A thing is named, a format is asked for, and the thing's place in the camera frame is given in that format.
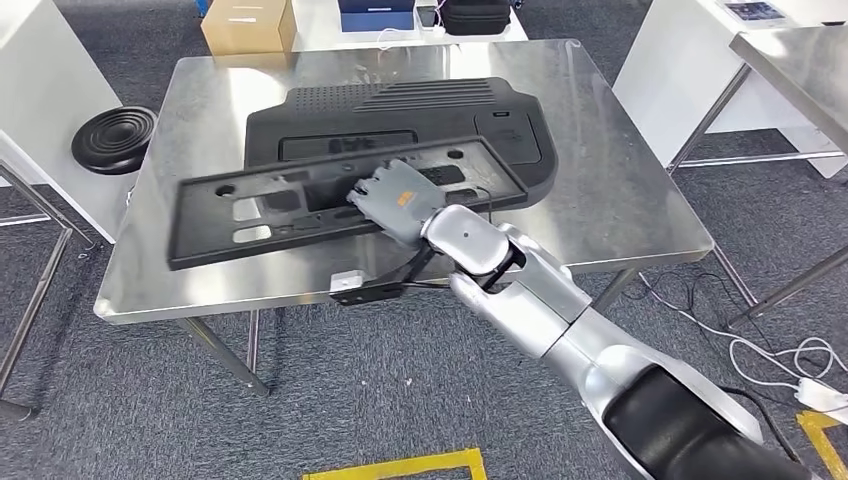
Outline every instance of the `black round object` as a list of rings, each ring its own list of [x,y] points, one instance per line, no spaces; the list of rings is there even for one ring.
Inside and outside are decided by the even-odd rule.
[[[156,113],[144,107],[118,107],[83,125],[71,153],[83,168],[103,175],[123,175],[141,168],[156,127]]]

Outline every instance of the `yellow tape marking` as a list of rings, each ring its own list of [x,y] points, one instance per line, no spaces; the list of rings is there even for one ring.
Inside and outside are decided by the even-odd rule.
[[[848,480],[848,469],[845,468],[845,463],[836,453],[833,444],[824,433],[825,428],[842,425],[838,421],[819,412],[804,411],[796,415],[798,425],[804,430],[804,433],[810,437],[810,443],[819,452],[819,456],[824,461],[825,466],[830,470],[834,480]]]
[[[329,472],[308,473],[303,476],[302,480],[382,480],[460,467],[468,467],[471,471],[471,480],[486,480],[483,455],[479,448],[343,468]]]

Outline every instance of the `blue box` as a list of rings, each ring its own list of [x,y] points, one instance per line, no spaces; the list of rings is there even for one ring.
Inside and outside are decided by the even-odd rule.
[[[338,0],[343,32],[415,29],[415,0]]]

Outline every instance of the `black plastic tray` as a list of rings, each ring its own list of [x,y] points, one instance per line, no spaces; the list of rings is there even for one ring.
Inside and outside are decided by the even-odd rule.
[[[403,145],[184,180],[168,266],[197,267],[380,231],[345,197],[360,178],[401,158],[448,203],[482,212],[527,201],[525,184],[483,137]]]

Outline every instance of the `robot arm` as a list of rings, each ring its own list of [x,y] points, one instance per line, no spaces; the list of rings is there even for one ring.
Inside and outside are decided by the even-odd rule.
[[[634,478],[812,478],[763,448],[756,419],[715,384],[593,310],[568,268],[535,241],[463,206],[445,206],[439,192],[395,160],[348,199],[402,243],[453,259],[453,292],[579,392]],[[336,280],[334,289],[351,298]],[[362,279],[353,287],[362,288]]]

